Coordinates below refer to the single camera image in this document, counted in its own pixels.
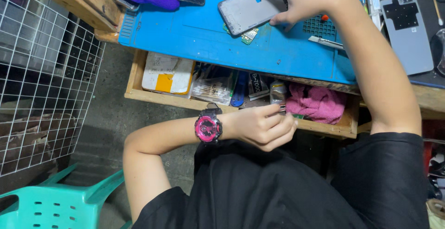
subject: concrete floor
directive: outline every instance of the concrete floor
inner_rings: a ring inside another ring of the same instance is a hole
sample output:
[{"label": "concrete floor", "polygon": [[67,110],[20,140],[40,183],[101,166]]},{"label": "concrete floor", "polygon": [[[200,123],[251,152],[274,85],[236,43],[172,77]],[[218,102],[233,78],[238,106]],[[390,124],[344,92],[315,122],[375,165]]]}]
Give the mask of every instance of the concrete floor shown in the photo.
[{"label": "concrete floor", "polygon": [[[122,149],[126,136],[136,129],[176,118],[196,117],[199,111],[164,106],[124,98],[133,54],[117,44],[107,44],[98,74],[94,98],[71,156],[78,168],[65,184],[89,186],[122,169]],[[297,157],[316,171],[324,141],[299,132]],[[193,185],[193,160],[197,144],[186,145],[162,155],[165,170],[172,186],[190,193]],[[125,186],[118,187],[107,199],[100,228],[120,228],[130,220],[130,208]]]}]

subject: blue silicone mat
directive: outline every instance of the blue silicone mat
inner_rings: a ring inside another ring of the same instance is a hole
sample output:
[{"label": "blue silicone mat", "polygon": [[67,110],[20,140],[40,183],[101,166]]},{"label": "blue silicone mat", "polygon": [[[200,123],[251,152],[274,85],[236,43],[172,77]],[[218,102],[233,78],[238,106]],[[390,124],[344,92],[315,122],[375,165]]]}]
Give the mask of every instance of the blue silicone mat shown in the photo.
[{"label": "blue silicone mat", "polygon": [[320,17],[297,23],[290,32],[284,26],[259,27],[250,45],[223,30],[218,3],[204,6],[181,2],[176,11],[142,4],[138,12],[128,11],[119,43],[217,65],[259,72],[355,84],[349,59],[337,50],[308,41],[312,35],[341,43],[331,21]]}]

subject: green plastic chair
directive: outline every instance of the green plastic chair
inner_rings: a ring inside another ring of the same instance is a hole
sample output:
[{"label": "green plastic chair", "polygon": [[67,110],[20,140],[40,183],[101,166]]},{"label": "green plastic chair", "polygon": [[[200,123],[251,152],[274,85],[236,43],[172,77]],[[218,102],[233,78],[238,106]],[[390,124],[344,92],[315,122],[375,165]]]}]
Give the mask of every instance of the green plastic chair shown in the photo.
[{"label": "green plastic chair", "polygon": [[[73,164],[37,186],[26,186],[0,195],[17,195],[19,201],[0,213],[6,229],[96,229],[105,199],[122,182],[123,170],[90,187],[57,184],[76,168]],[[128,229],[131,221],[121,229]]]}]

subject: gray phone back cover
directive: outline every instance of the gray phone back cover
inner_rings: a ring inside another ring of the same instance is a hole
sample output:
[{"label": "gray phone back cover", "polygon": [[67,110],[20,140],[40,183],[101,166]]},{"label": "gray phone back cover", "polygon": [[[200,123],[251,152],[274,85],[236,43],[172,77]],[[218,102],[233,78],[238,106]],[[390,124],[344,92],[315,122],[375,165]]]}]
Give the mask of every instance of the gray phone back cover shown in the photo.
[{"label": "gray phone back cover", "polygon": [[218,4],[218,9],[232,35],[247,32],[287,11],[283,0],[224,0]]},{"label": "gray phone back cover", "polygon": [[388,7],[385,8],[385,5],[391,5],[393,0],[382,0],[380,2],[392,49],[401,61],[407,75],[433,70],[434,63],[432,61],[429,40],[417,0],[408,3],[404,3],[403,0],[397,1],[401,6],[415,3],[418,12],[416,13],[417,21],[407,24],[406,19],[404,19],[403,21],[405,21],[404,24],[406,26],[400,29],[401,25],[399,25],[399,27],[396,28],[393,19],[388,17],[399,16],[399,18],[402,18],[402,16],[400,14],[394,14],[396,11]]}]

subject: brush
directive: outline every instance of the brush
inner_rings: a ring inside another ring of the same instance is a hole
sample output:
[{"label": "brush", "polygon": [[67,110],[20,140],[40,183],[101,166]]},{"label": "brush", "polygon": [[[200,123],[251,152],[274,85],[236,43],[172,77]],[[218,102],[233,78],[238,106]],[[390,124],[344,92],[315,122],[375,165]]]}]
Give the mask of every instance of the brush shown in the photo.
[{"label": "brush", "polygon": [[439,25],[442,26],[444,25],[444,21],[441,18],[441,14],[439,13],[439,8],[437,8],[437,2],[436,0],[432,0],[434,2],[434,7],[436,7],[436,13],[437,13],[437,18],[439,19]]}]

